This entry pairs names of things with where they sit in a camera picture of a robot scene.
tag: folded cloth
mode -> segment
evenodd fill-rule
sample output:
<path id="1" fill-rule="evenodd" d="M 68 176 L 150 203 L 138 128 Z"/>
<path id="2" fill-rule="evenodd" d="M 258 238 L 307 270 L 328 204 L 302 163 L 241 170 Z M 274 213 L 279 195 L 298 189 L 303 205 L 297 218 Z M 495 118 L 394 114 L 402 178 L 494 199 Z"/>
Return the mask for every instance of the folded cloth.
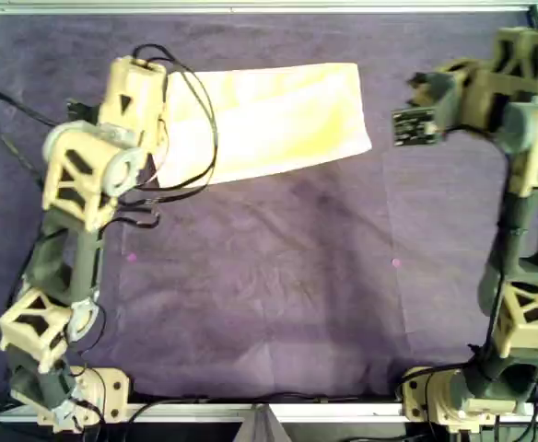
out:
<path id="1" fill-rule="evenodd" d="M 186 75 L 206 103 L 198 82 Z M 356 64 L 197 75 L 212 100 L 219 134 L 211 183 L 306 168 L 371 149 Z M 169 148 L 155 156 L 161 187 L 197 175 L 213 155 L 209 121 L 181 73 L 169 75 L 167 90 Z"/>

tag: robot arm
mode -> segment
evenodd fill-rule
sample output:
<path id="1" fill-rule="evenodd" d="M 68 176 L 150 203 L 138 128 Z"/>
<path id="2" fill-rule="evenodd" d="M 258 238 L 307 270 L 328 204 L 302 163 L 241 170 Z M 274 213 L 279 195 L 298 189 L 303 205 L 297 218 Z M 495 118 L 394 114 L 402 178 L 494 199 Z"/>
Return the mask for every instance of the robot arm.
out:
<path id="1" fill-rule="evenodd" d="M 395 144 L 434 144 L 466 128 L 493 139 L 511 165 L 498 232 L 479 285 L 491 336 L 464 368 L 403 384 L 406 416 L 450 432 L 479 432 L 495 416 L 520 411 L 538 385 L 538 251 L 524 240 L 538 213 L 538 30 L 502 29 L 495 60 L 460 60 L 417 74 L 413 103 L 393 114 Z"/>
<path id="2" fill-rule="evenodd" d="M 33 406 L 39 424 L 54 425 L 55 431 L 80 431 L 101 418 L 125 419 L 128 377 L 112 368 L 70 367 L 64 354 L 99 315 L 103 228 L 113 218 L 118 197 L 136 185 L 147 155 L 166 141 L 160 130 L 166 81 L 159 64 L 115 60 L 93 121 L 61 124 L 43 146 L 48 171 L 41 235 L 17 300 L 0 319 L 0 348 L 11 371 L 12 396 Z M 71 235 L 76 254 L 69 266 L 63 254 Z M 103 415 L 77 406 L 78 401 Z"/>

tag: wire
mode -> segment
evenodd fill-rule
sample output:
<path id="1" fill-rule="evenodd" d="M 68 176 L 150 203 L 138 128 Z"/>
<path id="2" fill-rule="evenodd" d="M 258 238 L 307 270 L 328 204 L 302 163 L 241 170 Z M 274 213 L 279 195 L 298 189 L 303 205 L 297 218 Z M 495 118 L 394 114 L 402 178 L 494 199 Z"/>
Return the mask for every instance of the wire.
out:
<path id="1" fill-rule="evenodd" d="M 425 383 L 425 413 L 427 413 L 427 424 L 428 428 L 431 430 L 431 435 L 433 436 L 433 439 L 437 440 L 437 433 L 435 433 L 435 428 L 433 427 L 433 424 L 431 423 L 431 413 L 428 408 L 428 384 L 430 383 L 431 379 L 435 376 L 435 373 L 431 373 L 428 378 L 427 382 Z"/>
<path id="2" fill-rule="evenodd" d="M 13 428 L 13 427 L 7 425 L 5 422 L 1 422 L 1 421 L 0 421 L 0 428 L 3 428 L 4 430 L 9 431 L 9 432 L 14 433 L 14 434 L 29 437 L 29 438 L 33 438 L 33 439 L 36 439 L 36 440 L 50 440 L 50 441 L 53 440 L 52 437 L 44 436 L 44 435 L 41 435 L 39 433 L 34 433 L 34 432 L 31 432 L 31 431 L 16 429 L 16 428 Z"/>
<path id="3" fill-rule="evenodd" d="M 93 303 L 98 307 L 99 312 L 101 313 L 101 317 L 103 318 L 102 321 L 101 321 L 101 329 L 99 330 L 99 334 L 97 335 L 97 338 L 95 339 L 95 341 L 89 347 L 87 347 L 86 349 L 84 349 L 84 350 L 75 350 L 75 349 L 71 348 L 71 350 L 74 351 L 78 355 L 78 357 L 81 358 L 81 359 L 84 358 L 86 352 L 89 352 L 89 351 L 93 350 L 93 348 L 95 348 L 95 346 L 99 343 L 99 341 L 101 340 L 101 338 L 103 337 L 103 334 L 105 332 L 105 327 L 107 326 L 107 313 L 105 311 L 105 308 L 103 308 L 103 306 L 97 301 L 93 301 Z M 71 345 L 71 343 L 70 343 L 70 341 L 68 339 L 68 335 L 66 333 L 64 333 L 64 338 L 66 339 L 66 343 L 68 344 L 68 346 L 72 347 L 72 345 Z M 73 374 L 71 376 L 73 378 L 78 378 L 79 376 L 83 375 L 87 371 L 87 369 L 88 369 L 88 364 L 87 364 L 87 362 L 84 361 L 83 369 L 79 373 Z"/>
<path id="4" fill-rule="evenodd" d="M 193 177 L 189 178 L 188 180 L 185 180 L 179 184 L 168 186 L 168 187 L 162 187 L 162 188 L 141 188 L 140 190 L 143 192 L 172 192 L 172 191 L 178 191 L 182 190 L 185 187 L 189 186 L 190 184 L 193 184 L 200 180 L 201 178 L 207 176 L 206 182 L 196 187 L 193 190 L 190 190 L 188 192 L 180 193 L 180 194 L 172 194 L 172 195 L 161 195 L 159 197 L 155 198 L 143 198 L 132 202 L 125 202 L 123 200 L 120 200 L 120 205 L 124 207 L 137 207 L 137 206 L 143 206 L 143 205 L 151 205 L 151 204 L 164 204 L 164 203 L 170 203 L 175 202 L 179 200 L 184 200 L 186 198 L 190 198 L 192 196 L 195 196 L 197 193 L 203 191 L 209 184 L 212 175 L 214 173 L 214 169 L 216 167 L 216 160 L 217 160 L 217 151 L 218 151 L 218 130 L 217 130 L 217 124 L 216 124 L 216 115 L 214 113 L 214 107 L 212 105 L 212 100 L 210 99 L 210 96 L 207 92 L 207 89 L 205 88 L 204 82 L 200 79 L 200 77 L 186 64 L 183 64 L 180 62 L 174 55 L 172 55 L 164 46 L 161 46 L 159 44 L 155 43 L 147 43 L 140 46 L 137 46 L 134 48 L 132 52 L 132 56 L 134 59 L 137 59 L 139 57 L 139 53 L 146 48 L 154 48 L 159 50 L 160 52 L 165 55 L 164 57 L 151 57 L 146 61 L 146 65 L 154 62 L 154 61 L 164 61 L 171 64 L 176 64 L 181 68 L 180 75 L 185 81 L 185 84 L 190 89 L 190 91 L 193 94 L 193 97 L 197 100 L 198 104 L 200 105 L 202 111 L 205 114 L 205 117 L 207 118 L 210 128 L 212 131 L 212 138 L 213 138 L 213 155 L 212 159 L 210 160 L 210 163 L 208 166 L 200 173 L 194 175 Z M 207 104 L 204 103 L 204 101 L 201 99 L 200 95 L 195 90 L 195 87 L 193 86 L 193 83 L 190 81 L 189 77 L 186 75 L 189 74 L 192 76 L 196 82 L 201 87 L 204 96 L 205 101 Z"/>
<path id="5" fill-rule="evenodd" d="M 468 362 L 460 362 L 458 364 L 446 364 L 444 366 L 432 366 L 429 368 L 423 368 L 422 370 L 414 371 L 412 373 L 408 373 L 402 376 L 400 380 L 398 380 L 398 382 L 396 383 L 396 388 L 395 388 L 396 398 L 398 399 L 402 398 L 402 394 L 401 394 L 402 385 L 405 384 L 406 382 L 413 380 L 414 378 L 420 378 L 421 376 L 424 376 L 424 375 L 432 375 L 435 373 L 440 373 L 442 371 L 461 370 L 468 366 L 471 366 L 473 363 L 474 363 L 473 361 L 468 361 Z"/>
<path id="6" fill-rule="evenodd" d="M 146 191 L 147 188 L 145 188 L 145 186 L 152 182 L 154 180 L 154 178 L 156 178 L 158 176 L 158 173 L 160 172 L 160 170 L 163 168 L 163 166 L 165 166 L 167 164 L 167 160 L 169 159 L 169 152 L 170 152 L 170 139 L 169 139 L 169 131 L 167 130 L 167 124 L 165 123 L 165 121 L 161 118 L 158 120 L 159 122 L 162 122 L 162 127 L 165 131 L 165 136 L 167 138 L 167 143 L 165 143 L 165 156 L 162 158 L 162 161 L 160 162 L 160 164 L 157 166 L 155 165 L 155 172 L 150 176 L 150 178 L 148 178 L 147 180 L 145 180 L 144 182 L 141 182 L 140 184 L 138 184 L 136 187 L 136 189 L 140 189 L 140 190 L 143 190 L 143 191 Z"/>
<path id="7" fill-rule="evenodd" d="M 127 224 L 136 228 L 151 229 L 158 226 L 160 223 L 160 213 L 152 207 L 133 207 L 133 206 L 122 206 L 118 210 L 119 212 L 134 213 L 134 214 L 148 214 L 154 216 L 154 219 L 151 222 L 137 221 L 129 216 L 116 216 L 111 221 L 109 221 L 105 226 L 101 228 L 101 231 L 107 226 L 110 226 L 114 223 Z"/>
<path id="8" fill-rule="evenodd" d="M 533 415 L 531 417 L 531 421 L 525 428 L 525 431 L 523 431 L 523 433 L 519 437 L 517 437 L 513 442 L 522 442 L 531 431 L 533 431 L 532 441 L 535 440 L 535 435 L 537 431 L 537 417 L 538 417 L 538 402 L 533 404 Z"/>
<path id="9" fill-rule="evenodd" d="M 123 430 L 122 438 L 120 439 L 120 441 L 125 442 L 125 439 L 128 437 L 128 433 L 130 432 L 130 426 L 135 422 L 135 420 L 140 416 L 140 414 L 150 410 L 153 407 L 156 407 L 158 405 L 164 405 L 166 403 L 186 403 L 186 401 L 181 399 L 164 399 L 162 401 L 151 402 L 147 403 L 146 405 L 143 405 L 134 414 L 132 414 L 130 419 L 128 419 L 128 421 L 125 423 L 125 428 Z"/>
<path id="10" fill-rule="evenodd" d="M 28 115 L 31 119 L 40 122 L 48 127 L 54 127 L 58 125 L 58 122 L 55 122 L 51 120 L 50 118 L 40 114 L 39 112 L 35 111 L 32 108 L 29 108 L 23 103 L 20 103 L 19 101 L 16 101 L 9 97 L 8 95 L 4 94 L 0 91 L 0 101 L 3 101 L 5 104 L 8 104 L 9 106 L 17 109 L 18 111 L 22 111 L 26 115 Z M 13 144 L 9 138 L 7 138 L 0 130 L 0 141 L 3 143 L 3 145 L 7 148 L 7 150 L 13 155 L 18 161 L 19 164 L 26 169 L 36 182 L 36 184 L 40 187 L 40 189 L 43 189 L 43 177 L 42 174 L 29 162 L 29 160 L 21 154 L 19 149 Z"/>

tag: aluminum frame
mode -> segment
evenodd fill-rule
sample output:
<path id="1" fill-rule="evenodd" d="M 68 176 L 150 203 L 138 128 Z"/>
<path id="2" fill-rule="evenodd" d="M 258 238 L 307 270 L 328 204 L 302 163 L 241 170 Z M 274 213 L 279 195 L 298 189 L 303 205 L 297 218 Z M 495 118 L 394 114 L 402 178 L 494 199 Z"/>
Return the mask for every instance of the aluminum frame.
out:
<path id="1" fill-rule="evenodd" d="M 144 404 L 128 405 L 128 416 Z M 282 424 L 408 424 L 400 403 L 273 403 L 275 417 Z M 243 422 L 252 413 L 253 404 L 165 404 L 141 414 L 141 423 L 209 424 Z M 503 424 L 527 424 L 533 405 L 525 405 L 525 413 L 500 417 Z M 28 405 L 0 414 L 5 423 L 36 423 L 38 415 Z"/>
<path id="2" fill-rule="evenodd" d="M 155 0 L 141 2 L 136 6 L 132 0 L 108 0 L 93 3 L 77 3 L 70 0 L 0 0 L 1 15 L 64 15 L 64 14 L 238 14 L 238 13 L 471 13 L 471 12 L 517 12 L 530 11 L 538 24 L 538 0 L 357 0 L 337 2 L 323 0 L 278 2 L 232 0 L 218 3 L 216 0 Z M 132 415 L 144 404 L 133 403 L 128 407 Z M 366 423 L 406 424 L 400 403 L 312 403 L 271 404 L 272 411 L 281 423 Z M 137 422 L 161 423 L 237 423 L 250 413 L 252 404 L 166 404 L 147 410 Z M 525 413 L 501 417 L 503 423 L 528 423 L 532 417 L 532 404 L 525 406 Z M 37 414 L 22 406 L 0 414 L 6 423 L 34 423 Z"/>

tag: purple fabric surface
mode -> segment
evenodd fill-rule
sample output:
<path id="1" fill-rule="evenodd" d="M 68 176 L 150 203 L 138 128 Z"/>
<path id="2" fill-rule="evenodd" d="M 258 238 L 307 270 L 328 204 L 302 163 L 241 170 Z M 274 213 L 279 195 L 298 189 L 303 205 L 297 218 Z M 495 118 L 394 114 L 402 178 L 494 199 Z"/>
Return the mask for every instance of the purple fabric surface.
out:
<path id="1" fill-rule="evenodd" d="M 469 357 L 487 321 L 476 285 L 502 159 L 466 134 L 394 149 L 390 112 L 410 98 L 414 71 L 487 58 L 496 29 L 523 20 L 0 17 L 0 89 L 61 120 L 66 98 L 99 102 L 111 59 L 146 41 L 196 70 L 359 66 L 372 151 L 216 185 L 165 206 L 156 230 L 108 231 L 108 324 L 89 363 L 117 366 L 138 391 L 160 395 L 340 395 L 387 392 L 408 366 Z M 0 118 L 41 164 L 43 129 L 3 107 Z M 39 192 L 0 147 L 0 314 L 40 216 Z M 0 389 L 4 369 L 0 354 Z"/>

